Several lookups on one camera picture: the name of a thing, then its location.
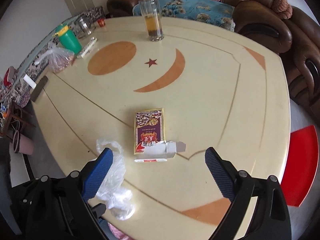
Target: yellow liquid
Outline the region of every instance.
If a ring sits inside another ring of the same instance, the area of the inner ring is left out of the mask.
[[[160,15],[151,15],[151,16],[145,16],[144,17],[147,31],[149,36],[162,36],[162,26],[160,21]]]

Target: trash bin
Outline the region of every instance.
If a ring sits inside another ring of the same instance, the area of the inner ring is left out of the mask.
[[[33,153],[33,141],[28,137],[25,137],[18,130],[13,135],[13,150],[15,153],[24,153],[31,155]]]

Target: metal bolt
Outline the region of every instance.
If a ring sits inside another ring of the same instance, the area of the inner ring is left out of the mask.
[[[246,176],[248,176],[248,173],[246,171],[239,171],[239,175],[242,178],[245,178]]]
[[[44,176],[41,177],[41,181],[42,182],[46,182],[48,180],[48,178],[49,177],[47,175],[44,175]]]
[[[79,176],[79,171],[73,171],[73,172],[71,172],[71,173],[70,173],[70,176],[71,176],[72,178],[77,178],[77,177]]]
[[[271,176],[270,176],[270,179],[271,179],[271,181],[273,181],[273,182],[277,182],[277,180],[278,180],[275,175],[271,175]]]

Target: glass jar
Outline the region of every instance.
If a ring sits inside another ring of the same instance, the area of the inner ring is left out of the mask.
[[[161,25],[161,13],[158,0],[139,0],[141,14],[144,18],[148,38],[160,41],[164,38]]]

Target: star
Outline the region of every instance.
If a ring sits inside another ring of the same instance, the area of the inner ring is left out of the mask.
[[[149,58],[149,61],[146,62],[145,64],[149,64],[149,67],[151,67],[152,65],[157,65],[156,59],[155,59],[155,60],[152,60],[151,58]]]

